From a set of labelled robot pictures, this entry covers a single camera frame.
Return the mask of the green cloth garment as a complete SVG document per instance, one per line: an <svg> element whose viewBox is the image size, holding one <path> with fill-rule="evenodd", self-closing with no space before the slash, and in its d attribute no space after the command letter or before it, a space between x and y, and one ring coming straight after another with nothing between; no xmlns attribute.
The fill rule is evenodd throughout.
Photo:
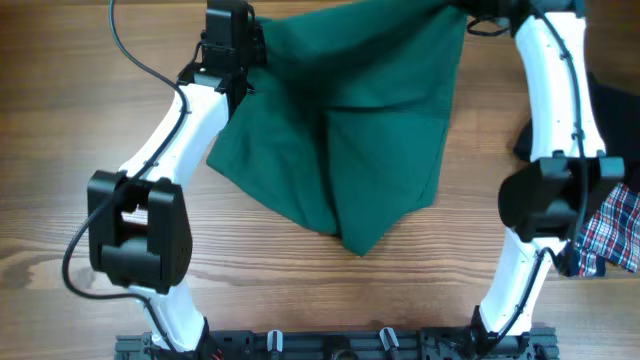
<svg viewBox="0 0 640 360"><path fill-rule="evenodd" d="M263 24L267 62L208 165L357 255L436 197L466 16L361 1Z"/></svg>

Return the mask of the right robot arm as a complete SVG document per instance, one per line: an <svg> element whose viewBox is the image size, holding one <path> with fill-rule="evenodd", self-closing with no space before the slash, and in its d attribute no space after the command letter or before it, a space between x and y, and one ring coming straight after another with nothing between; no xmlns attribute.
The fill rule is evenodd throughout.
<svg viewBox="0 0 640 360"><path fill-rule="evenodd" d="M498 194L505 239L492 284L475 308L466 353L522 355L550 269L565 273L582 226L624 176L594 120L581 1L458 1L478 22L503 26L524 65L531 108L529 163Z"/></svg>

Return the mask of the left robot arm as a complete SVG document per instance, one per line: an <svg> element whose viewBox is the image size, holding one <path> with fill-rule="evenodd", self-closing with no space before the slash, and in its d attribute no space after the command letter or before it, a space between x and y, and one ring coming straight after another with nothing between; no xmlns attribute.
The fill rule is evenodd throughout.
<svg viewBox="0 0 640 360"><path fill-rule="evenodd" d="M219 359L206 318L185 276L193 239L184 189L208 146L244 97L247 75L266 61L262 27L246 1L210 1L194 55L170 82L175 97L144 146L118 171L88 183L92 268L123 297L138 301L150 323L140 350L124 358Z"/></svg>

